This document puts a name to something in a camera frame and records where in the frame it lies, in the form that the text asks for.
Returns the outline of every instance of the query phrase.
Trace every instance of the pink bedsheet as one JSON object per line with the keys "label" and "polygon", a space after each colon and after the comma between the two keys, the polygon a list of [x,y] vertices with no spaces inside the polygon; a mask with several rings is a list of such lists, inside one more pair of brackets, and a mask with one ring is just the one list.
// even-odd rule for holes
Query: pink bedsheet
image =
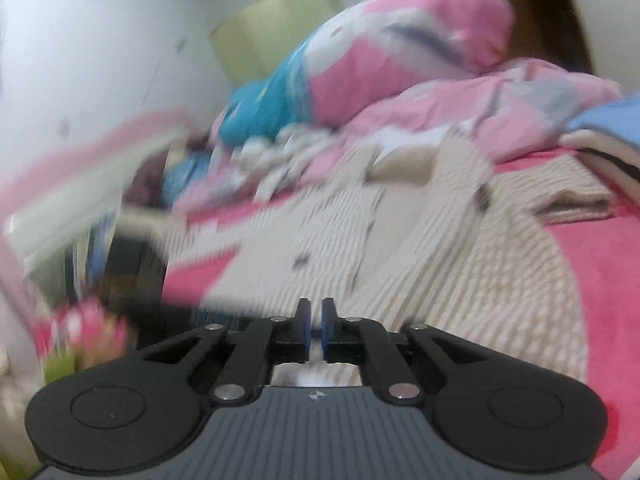
{"label": "pink bedsheet", "polygon": [[[498,165],[497,171],[529,168],[563,151],[532,153]],[[217,219],[224,226],[257,209],[249,203],[193,221]],[[550,226],[548,230],[574,271],[587,325],[588,384],[604,400],[609,413],[609,429],[594,467],[606,479],[618,480],[640,456],[640,209],[620,198],[612,218]],[[229,253],[170,273],[164,298],[199,303],[233,257],[234,253]]]}

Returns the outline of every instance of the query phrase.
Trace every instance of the pink blanket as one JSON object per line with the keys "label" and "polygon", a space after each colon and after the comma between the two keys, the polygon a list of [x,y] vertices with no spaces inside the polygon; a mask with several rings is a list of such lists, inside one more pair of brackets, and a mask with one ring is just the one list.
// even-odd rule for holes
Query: pink blanket
{"label": "pink blanket", "polygon": [[620,87],[539,59],[518,59],[469,80],[435,80],[379,101],[342,130],[344,145],[316,158],[302,184],[324,180],[358,139],[386,126],[423,132],[457,123],[494,162],[554,148],[566,122],[620,97]]}
{"label": "pink blanket", "polygon": [[[562,150],[533,153],[497,166],[498,172],[541,164]],[[264,206],[251,203],[194,218],[213,219],[223,228],[248,218]],[[612,218],[549,226],[577,279],[587,325],[588,383],[607,405],[609,429],[594,467],[609,480],[618,480],[640,456],[640,210],[620,199]],[[170,273],[164,298],[197,304],[233,260],[220,258]]]}
{"label": "pink blanket", "polygon": [[417,83],[490,70],[513,21],[507,0],[367,0],[344,10],[303,46],[314,123],[338,128]]}

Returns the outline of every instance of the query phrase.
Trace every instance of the logo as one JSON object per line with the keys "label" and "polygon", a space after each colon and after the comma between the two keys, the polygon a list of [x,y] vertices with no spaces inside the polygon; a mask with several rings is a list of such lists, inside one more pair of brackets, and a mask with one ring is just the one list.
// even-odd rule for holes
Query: logo
{"label": "logo", "polygon": [[314,400],[315,402],[318,402],[319,400],[322,400],[325,397],[326,397],[326,394],[321,392],[320,390],[316,390],[309,394],[309,399]]}

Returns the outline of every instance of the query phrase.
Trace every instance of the black circular pad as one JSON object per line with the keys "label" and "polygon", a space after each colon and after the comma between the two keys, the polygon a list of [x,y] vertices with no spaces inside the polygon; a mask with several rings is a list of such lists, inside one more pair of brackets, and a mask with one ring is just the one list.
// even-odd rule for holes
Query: black circular pad
{"label": "black circular pad", "polygon": [[489,397],[494,417],[514,428],[535,430],[553,424],[562,414],[562,403],[540,388],[504,388]]}
{"label": "black circular pad", "polygon": [[589,463],[607,427],[598,396],[550,370],[504,360],[450,374],[434,404],[442,436],[466,455],[510,471]]}
{"label": "black circular pad", "polygon": [[145,411],[145,397],[124,386],[92,388],[71,404],[75,420],[97,430],[112,430],[135,422]]}
{"label": "black circular pad", "polygon": [[123,358],[40,390],[25,415],[39,457],[73,472],[127,472],[182,449],[199,396],[175,367]]}

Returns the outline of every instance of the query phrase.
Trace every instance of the blue cloth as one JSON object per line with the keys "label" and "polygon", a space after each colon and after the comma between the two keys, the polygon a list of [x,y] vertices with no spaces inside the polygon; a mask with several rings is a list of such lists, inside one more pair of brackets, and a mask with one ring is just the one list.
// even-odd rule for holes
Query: blue cloth
{"label": "blue cloth", "polygon": [[250,137],[275,140],[288,124],[312,122],[303,67],[305,47],[306,41],[280,63],[271,78],[247,83],[231,95],[218,139],[227,146],[242,146]]}
{"label": "blue cloth", "polygon": [[567,130],[597,130],[640,148],[640,93],[581,113]]}
{"label": "blue cloth", "polygon": [[78,291],[78,298],[82,298],[84,293],[96,285],[104,274],[111,245],[111,234],[115,229],[115,221],[116,215],[114,213],[109,214],[89,230],[89,243],[84,268],[86,286],[84,290]]}
{"label": "blue cloth", "polygon": [[162,179],[160,205],[171,209],[178,197],[190,184],[207,176],[210,160],[210,153],[191,153],[182,162],[167,171]]}

